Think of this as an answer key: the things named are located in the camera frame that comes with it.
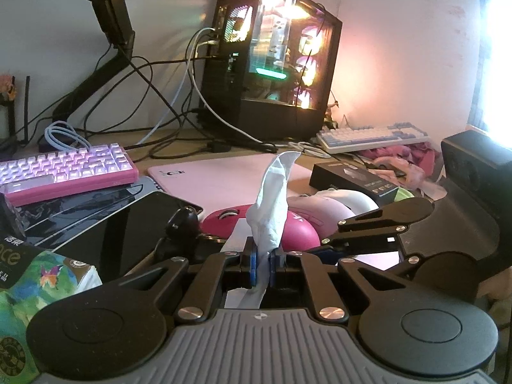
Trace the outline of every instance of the white tissue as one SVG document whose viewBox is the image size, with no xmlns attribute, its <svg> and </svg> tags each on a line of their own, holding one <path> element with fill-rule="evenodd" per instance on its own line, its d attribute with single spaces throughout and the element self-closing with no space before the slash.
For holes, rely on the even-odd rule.
<svg viewBox="0 0 512 384">
<path fill-rule="evenodd" d="M 242 297 L 238 304 L 240 309 L 258 309 L 267 289 L 270 278 L 268 256 L 279 247 L 283 236 L 288 215 L 286 187 L 291 167 L 299 156 L 298 151 L 285 151 L 272 160 L 263 175 L 258 197 L 247 210 L 247 223 L 258 246 L 257 284 Z"/>
</svg>

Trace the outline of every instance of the white cable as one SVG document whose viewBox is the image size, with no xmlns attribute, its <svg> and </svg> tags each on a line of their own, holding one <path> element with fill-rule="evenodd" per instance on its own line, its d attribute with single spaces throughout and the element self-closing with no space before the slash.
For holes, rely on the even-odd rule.
<svg viewBox="0 0 512 384">
<path fill-rule="evenodd" d="M 240 130 L 239 128 L 236 128 L 234 125 L 231 125 L 229 124 L 229 122 L 223 120 L 215 111 L 213 111 L 212 107 L 210 107 L 208 105 L 208 102 L 206 102 L 206 99 L 204 99 L 203 97 L 203 94 L 201 94 L 201 91 L 199 91 L 199 88 L 197 86 L 197 83 L 196 83 L 196 78 L 194 76 L 194 74 L 191 74 L 192 76 L 192 83 L 194 85 L 194 88 L 196 89 L 196 92 L 197 94 L 199 95 L 199 98 L 201 99 L 201 101 L 203 101 L 204 103 L 204 106 L 206 108 L 208 108 L 208 110 L 219 120 L 221 121 L 222 123 L 224 123 L 225 125 L 227 125 L 229 128 L 235 130 L 236 132 L 239 132 L 240 134 L 242 134 L 243 136 L 247 137 L 248 139 L 251 139 L 252 141 L 255 141 L 257 142 L 258 144 L 265 144 L 263 143 L 262 141 L 258 140 L 258 139 L 255 139 L 253 136 L 250 136 L 249 134 L 247 134 L 246 132 L 243 132 L 242 130 Z"/>
<path fill-rule="evenodd" d="M 199 40 L 200 36 L 201 36 L 201 33 L 203 33 L 205 30 L 215 30 L 214 28 L 202 28 L 201 30 L 199 30 L 199 32 L 196 32 L 197 35 L 196 37 L 194 38 L 194 43 L 192 44 L 192 50 L 190 51 L 190 56 L 188 57 L 187 59 L 187 62 L 186 62 L 186 69 L 185 69 L 185 73 L 183 74 L 183 78 L 181 79 L 181 82 L 180 82 L 180 86 L 178 87 L 178 90 L 176 91 L 176 94 L 174 96 L 174 98 L 172 99 L 171 101 L 171 107 L 174 106 L 174 103 L 176 102 L 176 99 L 178 98 L 178 95 L 181 91 L 181 88 L 183 87 L 183 83 L 185 82 L 185 78 L 187 77 L 187 71 L 188 71 L 188 68 L 189 68 L 189 65 L 190 65 L 190 61 L 194 55 L 194 53 L 196 52 L 195 51 L 195 48 L 196 48 L 196 44 L 197 44 L 197 41 Z M 167 111 L 165 112 L 165 114 L 162 116 L 162 118 L 160 118 L 160 120 L 158 120 L 158 122 L 156 123 L 156 125 L 151 129 L 151 131 L 146 134 L 139 142 L 137 142 L 136 144 L 142 144 L 144 143 L 149 137 L 151 137 L 153 135 L 153 133 L 158 129 L 158 127 L 164 122 L 165 118 L 167 117 L 167 115 L 171 112 L 170 109 L 167 109 Z"/>
<path fill-rule="evenodd" d="M 66 121 L 55 121 L 50 124 L 48 127 L 44 129 L 44 138 L 48 142 L 48 144 L 59 151 L 76 151 L 75 147 L 69 146 L 62 141 L 58 140 L 53 134 L 60 134 L 66 137 L 73 139 L 75 142 L 80 144 L 81 146 L 89 149 L 91 148 L 91 144 L 83 138 L 81 135 L 76 133 L 75 129 L 71 124 Z"/>
<path fill-rule="evenodd" d="M 321 148 L 314 147 L 306 141 L 300 141 L 295 143 L 290 141 L 288 144 L 276 144 L 276 147 L 291 147 L 297 151 L 300 151 L 303 155 L 318 157 L 320 159 L 330 159 L 331 155 L 327 154 Z"/>
</svg>

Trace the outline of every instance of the black box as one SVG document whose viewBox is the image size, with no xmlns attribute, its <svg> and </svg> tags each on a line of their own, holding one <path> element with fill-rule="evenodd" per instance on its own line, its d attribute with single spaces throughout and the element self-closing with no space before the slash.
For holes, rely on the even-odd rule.
<svg viewBox="0 0 512 384">
<path fill-rule="evenodd" d="M 395 184 L 345 161 L 315 164 L 309 185 L 318 190 L 358 190 L 372 198 L 378 206 L 392 203 L 398 191 Z"/>
</svg>

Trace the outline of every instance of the window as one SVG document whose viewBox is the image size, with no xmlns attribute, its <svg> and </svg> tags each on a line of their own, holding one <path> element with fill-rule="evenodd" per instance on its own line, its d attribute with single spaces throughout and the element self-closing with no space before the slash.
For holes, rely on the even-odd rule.
<svg viewBox="0 0 512 384">
<path fill-rule="evenodd" d="M 512 148 L 512 0 L 481 0 L 479 78 L 469 124 Z"/>
</svg>

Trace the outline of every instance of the pink mouse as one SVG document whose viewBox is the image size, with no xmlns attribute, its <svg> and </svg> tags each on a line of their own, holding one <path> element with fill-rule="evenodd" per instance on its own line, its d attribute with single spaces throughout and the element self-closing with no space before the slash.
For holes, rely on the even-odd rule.
<svg viewBox="0 0 512 384">
<path fill-rule="evenodd" d="M 288 210 L 303 216 L 324 239 L 338 230 L 338 222 L 355 214 L 336 199 L 324 196 L 290 196 Z"/>
<path fill-rule="evenodd" d="M 251 205 L 234 206 L 211 213 L 201 222 L 201 231 L 206 234 L 229 238 L 236 222 L 245 218 Z M 296 213 L 288 211 L 281 246 L 284 251 L 307 251 L 320 246 L 320 238 L 311 224 Z"/>
</svg>

